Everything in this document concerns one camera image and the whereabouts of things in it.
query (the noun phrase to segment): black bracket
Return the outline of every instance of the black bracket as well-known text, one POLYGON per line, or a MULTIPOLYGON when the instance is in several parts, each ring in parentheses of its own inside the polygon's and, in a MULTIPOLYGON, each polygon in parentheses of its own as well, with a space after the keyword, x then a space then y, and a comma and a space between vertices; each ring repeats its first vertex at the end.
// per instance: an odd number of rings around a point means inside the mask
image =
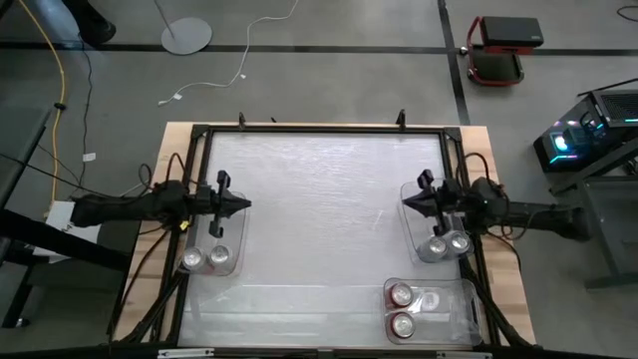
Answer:
POLYGON ((461 129, 459 128, 443 128, 443 132, 456 143, 460 143, 463 140, 461 129))
POLYGON ((399 125, 399 131, 404 132, 406 130, 406 110, 401 109, 395 124, 399 125))
POLYGON ((242 113, 239 113, 239 130, 244 131, 246 129, 246 118, 243 117, 242 113))
POLYGON ((208 131, 209 128, 210 128, 210 125, 192 125, 192 130, 190 131, 190 138, 192 140, 199 139, 200 137, 203 136, 203 134, 205 134, 208 131))

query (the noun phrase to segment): white cable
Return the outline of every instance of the white cable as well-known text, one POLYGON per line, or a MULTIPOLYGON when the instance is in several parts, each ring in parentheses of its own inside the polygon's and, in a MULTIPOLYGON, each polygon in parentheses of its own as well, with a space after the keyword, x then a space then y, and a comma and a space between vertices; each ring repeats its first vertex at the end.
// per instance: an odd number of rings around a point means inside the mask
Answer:
POLYGON ((199 83, 192 83, 192 84, 188 84, 185 86, 182 86, 181 88, 179 88, 179 90, 177 90, 171 97, 170 99, 167 100, 163 100, 163 101, 159 101, 158 102, 158 106, 162 106, 162 105, 166 105, 167 103, 171 102, 173 99, 179 100, 181 99, 181 95, 179 94, 180 92, 182 92, 183 90, 192 87, 192 86, 210 86, 210 87, 215 87, 215 88, 228 88, 230 87, 235 80, 237 80, 237 77, 239 77, 239 75, 241 74, 241 70, 243 69, 243 64, 246 62, 246 56, 248 55, 248 50, 250 49, 250 28, 252 27, 252 25, 261 22, 261 21, 265 21, 265 20, 269 20, 269 21, 278 21, 278 20, 286 20, 288 18, 290 18, 292 16, 292 13, 295 11, 295 8, 297 7, 297 4, 299 3, 299 0, 295 0, 294 5, 292 5, 292 8, 290 9, 290 12, 288 13, 288 15, 284 16, 284 17, 262 17, 260 19, 257 19, 253 22, 251 22, 250 24, 248 24, 248 27, 246 28, 246 50, 243 52, 243 56, 241 57, 241 62, 239 63, 239 69, 237 69, 237 73, 235 74, 235 76, 232 78, 232 80, 230 80, 229 83, 227 84, 212 84, 212 83, 206 83, 206 82, 199 82, 199 83))

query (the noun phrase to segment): yellow cable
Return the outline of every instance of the yellow cable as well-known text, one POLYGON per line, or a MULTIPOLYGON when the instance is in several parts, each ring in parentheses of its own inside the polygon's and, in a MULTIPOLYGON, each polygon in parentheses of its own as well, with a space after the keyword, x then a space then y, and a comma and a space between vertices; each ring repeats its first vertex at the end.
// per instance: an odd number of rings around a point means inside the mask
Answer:
MULTIPOLYGON (((56 58, 56 62, 58 63, 58 68, 60 69, 60 80, 62 82, 62 90, 60 92, 60 101, 59 104, 63 104, 64 105, 64 98, 65 98, 65 94, 66 94, 66 83, 64 80, 64 68, 62 67, 62 62, 60 61, 60 58, 58 57, 58 53, 56 52, 56 49, 53 47, 53 44, 51 44, 51 40, 49 40, 49 37, 47 36, 47 33, 42 29, 42 26, 40 26, 40 23, 38 22, 38 20, 36 19, 35 16, 33 16, 33 14, 31 13, 31 10, 29 10, 29 7, 22 1, 22 0, 18 0, 20 2, 20 5, 22 5, 22 7, 24 8, 24 10, 27 12, 27 14, 29 14, 29 17, 31 18, 31 20, 33 20, 33 23, 36 24, 36 26, 38 27, 38 30, 40 30, 40 33, 42 34, 42 36, 44 37, 44 39, 47 41, 47 44, 49 45, 49 48, 51 49, 51 51, 53 52, 53 56, 56 58)), ((53 143, 53 175, 56 177, 58 175, 58 144, 57 144, 57 134, 58 134, 58 123, 60 122, 60 117, 62 116, 62 110, 58 109, 57 113, 56 113, 56 122, 53 124, 53 133, 52 133, 52 143, 53 143)), ((56 200, 56 192, 58 189, 58 181, 56 180, 56 178, 53 177, 53 188, 51 190, 51 205, 53 205, 53 202, 56 200)))

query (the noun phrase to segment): wooden table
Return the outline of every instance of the wooden table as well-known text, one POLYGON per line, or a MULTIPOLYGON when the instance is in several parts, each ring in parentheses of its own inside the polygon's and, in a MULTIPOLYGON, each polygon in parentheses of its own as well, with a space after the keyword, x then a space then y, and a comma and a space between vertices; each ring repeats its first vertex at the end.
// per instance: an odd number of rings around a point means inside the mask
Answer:
MULTIPOLYGON (((195 123, 168 123, 159 149, 158 163, 156 165, 154 182, 161 182, 166 173, 168 158, 173 153, 179 153, 185 159, 190 140, 190 130, 195 123)), ((216 126, 237 126, 237 123, 214 123, 216 126)), ((344 127, 382 127, 396 128, 397 125, 370 125, 370 124, 246 124, 251 125, 268 125, 268 126, 344 126, 344 127)), ((435 127, 435 126, 410 126, 418 127, 435 127)), ((489 136, 486 127, 466 126, 460 127, 463 135, 463 147, 465 153, 480 153, 487 159, 489 165, 489 175, 492 180, 498 182, 496 173, 496 164, 494 163, 489 136)), ((200 142, 195 156, 195 165, 193 175, 196 177, 199 168, 199 159, 203 148, 203 142, 200 142)), ((476 180, 484 176, 482 162, 478 158, 468 159, 468 171, 470 181, 476 180)), ((170 177, 174 180, 180 180, 182 171, 176 164, 173 165, 170 177)), ((143 224, 142 231, 157 227, 156 223, 150 222, 143 224)), ((141 235, 136 245, 135 255, 131 264, 129 278, 138 268, 142 257, 146 254, 153 243, 160 237, 161 232, 157 231, 150 234, 141 235)), ((185 236, 181 239, 181 246, 185 241, 185 236)), ((507 320, 516 328, 518 333, 527 341, 535 342, 534 334, 531 328, 529 312, 527 310, 527 301, 525 291, 523 289, 520 272, 515 255, 503 243, 489 236, 482 238, 483 253, 487 266, 487 275, 489 277, 489 285, 494 302, 498 305, 507 320)), ((166 258, 168 240, 166 239, 158 246, 156 251, 151 255, 149 261, 145 264, 141 271, 140 277, 131 290, 131 294, 124 307, 120 322, 116 330, 116 339, 120 339, 131 332, 135 325, 146 314, 151 304, 156 299, 160 290, 161 273, 166 258)), ((162 335, 166 336, 172 320, 174 309, 173 300, 168 303, 163 322, 162 335)))

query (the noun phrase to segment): gray floor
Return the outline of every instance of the gray floor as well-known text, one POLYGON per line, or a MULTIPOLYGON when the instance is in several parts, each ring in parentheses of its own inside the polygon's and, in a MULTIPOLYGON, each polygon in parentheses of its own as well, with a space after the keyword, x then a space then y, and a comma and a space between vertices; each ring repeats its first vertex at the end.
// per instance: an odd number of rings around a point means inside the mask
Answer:
MULTIPOLYGON (((159 42, 162 24, 151 0, 95 3, 119 28, 114 43, 159 42)), ((213 28, 212 43, 224 45, 244 44, 248 22, 285 15, 292 4, 286 0, 161 3, 169 18, 203 18, 213 28)), ((58 1, 29 4, 53 39, 76 39, 77 28, 58 1)), ((449 0, 448 9, 456 46, 464 43, 473 16, 507 15, 537 17, 546 49, 638 49, 638 24, 615 14, 624 4, 636 2, 449 0)), ((436 0, 301 0, 290 20, 258 24, 252 39, 259 45, 441 47, 441 29, 436 0)), ((42 41, 18 6, 0 21, 0 40, 42 41)), ((96 153, 97 159, 87 165, 86 184, 109 193, 136 184, 140 163, 155 163, 167 121, 235 121, 241 111, 249 122, 273 117, 279 122, 389 123, 405 108, 411 124, 459 123, 444 55, 252 53, 243 70, 246 78, 232 88, 187 90, 182 100, 161 108, 157 102, 184 84, 227 81, 241 54, 89 55, 95 86, 88 116, 88 152, 96 153)), ((81 52, 61 52, 61 56, 69 109, 59 129, 60 158, 78 174, 88 67, 81 52)), ((0 50, 0 59, 0 106, 47 108, 57 101, 58 70, 48 51, 0 50)), ((466 60, 459 61, 464 74, 466 60)), ((512 198, 553 201, 531 143, 575 104, 576 93, 635 77, 638 57, 536 56, 522 58, 522 64, 526 78, 512 88, 478 88, 462 76, 470 120, 473 125, 488 126, 499 177, 512 198)), ((51 148, 50 131, 51 127, 41 143, 47 149, 51 148)), ((36 153, 32 165, 44 170, 52 167, 42 152, 36 153)), ((61 174, 69 178, 62 170, 61 174)), ((27 172, 10 207, 41 218, 50 190, 50 179, 27 172)), ((70 191, 62 185, 59 197, 70 191)), ((530 232, 516 246, 539 344, 557 350, 636 356, 636 288, 587 292, 582 286, 583 280, 607 270, 595 241, 580 244, 530 232)), ((0 269, 0 310, 6 308, 19 270, 0 269)), ((31 312, 37 319, 35 304, 31 312)), ((94 337, 87 335, 78 345, 98 343, 100 330, 95 330, 94 337)), ((0 331, 0 337, 4 335, 8 334, 0 331)))

